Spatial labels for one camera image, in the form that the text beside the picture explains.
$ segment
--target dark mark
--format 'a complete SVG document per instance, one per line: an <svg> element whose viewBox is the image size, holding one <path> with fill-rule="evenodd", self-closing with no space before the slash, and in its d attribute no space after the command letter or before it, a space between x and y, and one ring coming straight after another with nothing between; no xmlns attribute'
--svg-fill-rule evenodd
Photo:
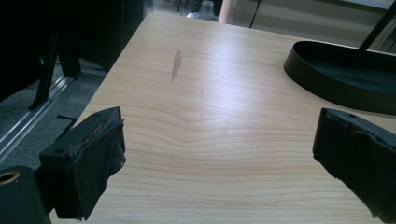
<svg viewBox="0 0 396 224"><path fill-rule="evenodd" d="M180 63L181 63L181 52L180 52L180 50L177 50L177 52L175 54L174 68L172 71L171 81L173 81L173 79L175 79L175 77L177 75L177 71L180 68Z"/></svg>

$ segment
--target screw hole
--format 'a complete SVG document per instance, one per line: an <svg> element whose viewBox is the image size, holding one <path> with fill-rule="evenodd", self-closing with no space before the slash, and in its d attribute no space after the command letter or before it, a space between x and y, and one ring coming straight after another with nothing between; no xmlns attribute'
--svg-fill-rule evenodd
<svg viewBox="0 0 396 224"><path fill-rule="evenodd" d="M18 171L10 171L0 174L0 185L11 183L16 178L18 178L18 176L20 176L20 172Z"/></svg>
<svg viewBox="0 0 396 224"><path fill-rule="evenodd" d="M55 154L62 154L64 152L65 152L64 148L58 148L55 150Z"/></svg>

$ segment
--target wood grain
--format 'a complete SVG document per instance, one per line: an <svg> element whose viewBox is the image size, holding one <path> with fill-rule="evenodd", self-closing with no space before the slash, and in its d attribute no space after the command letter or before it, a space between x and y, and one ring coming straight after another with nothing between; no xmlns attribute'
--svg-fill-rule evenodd
<svg viewBox="0 0 396 224"><path fill-rule="evenodd" d="M80 118L119 105L127 147L87 223L381 223L312 146L322 107L394 133L396 119L294 83L298 40L150 13Z"/></svg>

